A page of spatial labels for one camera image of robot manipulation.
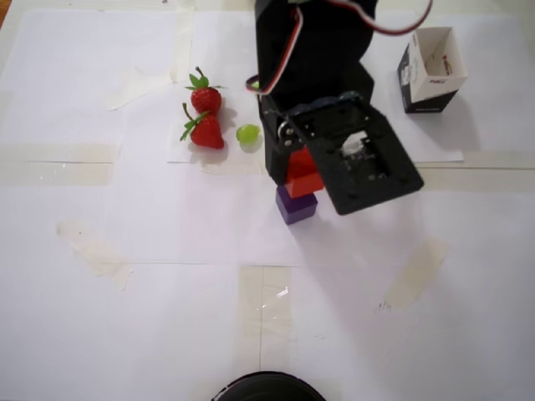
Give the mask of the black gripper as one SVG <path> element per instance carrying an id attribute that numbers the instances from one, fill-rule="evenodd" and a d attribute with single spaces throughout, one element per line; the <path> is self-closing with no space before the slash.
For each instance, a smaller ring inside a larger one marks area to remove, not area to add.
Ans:
<path id="1" fill-rule="evenodd" d="M 324 97 L 356 92 L 370 101 L 374 80 L 360 61 L 289 64 L 268 96 L 257 99 L 265 138 L 265 164 L 276 185 L 286 183 L 290 156 L 306 144 L 305 124 L 287 111 Z"/>

